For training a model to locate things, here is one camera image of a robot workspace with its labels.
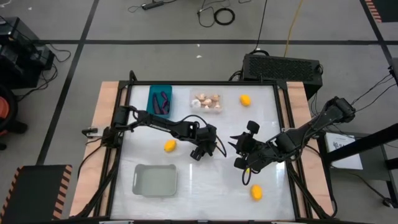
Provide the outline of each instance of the clear plastic container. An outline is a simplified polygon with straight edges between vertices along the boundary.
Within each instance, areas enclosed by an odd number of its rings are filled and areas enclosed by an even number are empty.
[[[223,110],[223,94],[221,90],[194,88],[190,91],[189,102],[194,113],[220,113]]]

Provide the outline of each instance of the gray floor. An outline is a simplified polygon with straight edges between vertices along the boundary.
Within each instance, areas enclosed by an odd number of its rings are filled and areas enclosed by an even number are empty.
[[[5,8],[0,8],[0,15],[19,16],[41,39],[79,40],[93,2],[13,0]],[[150,11],[127,12],[127,7],[144,2],[100,0],[87,39],[254,40],[264,4],[263,0],[247,4],[231,0],[230,8],[236,13],[234,23],[203,28],[199,26],[196,15],[201,4],[199,0],[179,0]],[[299,1],[269,0],[261,39],[285,40],[298,4]],[[202,19],[203,23],[211,22],[208,14],[202,15]],[[398,23],[377,26],[384,39],[398,40]],[[305,0],[292,40],[377,39],[359,0]],[[77,45],[56,47],[71,50],[73,58]],[[285,46],[259,47],[271,55],[283,56]],[[140,80],[227,80],[240,69],[244,54],[253,48],[252,44],[84,45],[45,163],[78,167],[86,142],[80,131],[91,124],[102,81],[125,80],[131,69]],[[389,46],[389,50],[393,57],[398,57],[398,46]],[[323,87],[318,93],[318,110],[333,96],[350,101],[355,99],[388,74],[388,63],[379,45],[291,45],[288,56],[315,59],[323,64],[325,73]],[[57,64],[58,78],[48,89],[33,93],[21,102],[19,119],[29,125],[28,132],[1,138],[8,143],[9,149],[0,152],[0,177],[3,180],[0,199],[5,198],[16,167],[36,163],[72,58]],[[391,80],[375,89],[355,106],[360,108],[368,104],[392,83]],[[391,88],[375,104],[359,112],[350,124],[342,124],[341,129],[373,133],[396,123],[397,94],[397,88]],[[398,157],[397,149],[387,146],[387,155]],[[339,205],[338,218],[368,223],[394,223],[398,219],[397,211],[381,205],[377,195],[357,178],[332,173],[331,179]],[[388,194],[384,183],[371,181],[371,184],[384,195]],[[76,172],[73,173],[64,217],[70,209],[75,186]]]

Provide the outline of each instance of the teal container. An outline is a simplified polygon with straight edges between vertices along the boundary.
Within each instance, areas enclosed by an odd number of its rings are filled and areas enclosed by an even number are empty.
[[[164,92],[169,101],[169,113],[167,114],[155,114],[154,106],[153,106],[153,95],[156,94],[157,102],[159,108],[162,109],[163,102],[165,99],[161,95]],[[147,104],[147,112],[153,115],[156,115],[161,118],[169,118],[172,110],[172,93],[173,87],[171,85],[151,85],[149,88],[149,96],[148,96],[148,104]]]

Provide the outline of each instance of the lemon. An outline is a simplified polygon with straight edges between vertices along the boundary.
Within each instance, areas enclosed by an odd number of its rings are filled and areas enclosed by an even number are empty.
[[[164,145],[164,151],[166,152],[172,152],[174,151],[175,147],[177,145],[177,141],[176,140],[168,140],[166,142],[166,144]]]
[[[241,104],[243,106],[250,106],[250,103],[251,103],[250,96],[241,95]]]
[[[254,184],[251,187],[251,197],[256,201],[258,201],[262,198],[262,189],[259,185]]]

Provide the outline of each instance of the black floor stripe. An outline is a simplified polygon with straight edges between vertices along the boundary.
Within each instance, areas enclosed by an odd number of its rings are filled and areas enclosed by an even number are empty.
[[[156,44],[256,44],[257,40],[84,40],[98,45],[156,45]],[[80,40],[40,40],[41,44],[79,44]],[[286,40],[260,40],[260,44],[285,45]],[[398,40],[386,40],[386,45],[398,45]],[[380,45],[379,40],[290,40],[290,45]]]
[[[80,37],[80,41],[79,41],[78,47],[75,52],[75,56],[73,57],[72,64],[70,65],[67,78],[65,80],[65,83],[63,84],[61,95],[60,95],[60,98],[58,99],[57,107],[55,108],[55,112],[52,116],[49,129],[47,130],[47,134],[45,135],[45,139],[43,142],[42,149],[40,150],[39,157],[37,158],[37,162],[36,162],[37,165],[44,164],[44,160],[49,151],[51,140],[54,136],[55,128],[57,127],[58,121],[60,119],[63,104],[65,103],[65,99],[67,98],[68,90],[69,90],[70,84],[72,82],[72,78],[75,74],[75,70],[76,70],[77,64],[79,62],[81,52],[84,47],[84,40],[86,40],[91,23],[93,22],[93,18],[94,18],[96,8],[98,6],[98,2],[99,2],[99,0],[94,0],[93,5],[90,10],[90,14],[88,15],[85,28],[83,29],[83,33]]]
[[[381,46],[381,49],[384,53],[384,56],[386,57],[388,64],[392,65],[392,57],[391,53],[388,49],[386,41],[384,41],[383,36],[381,35],[381,32],[379,28],[377,27],[376,21],[373,19],[372,13],[368,8],[368,5],[366,4],[365,0],[359,0],[361,2],[362,8],[366,14],[366,17],[368,18],[369,23],[371,24],[371,27],[373,29],[374,35],[376,35],[377,40],[379,41],[379,45]],[[396,80],[396,83],[398,83],[398,78],[396,75],[394,75],[394,78]]]

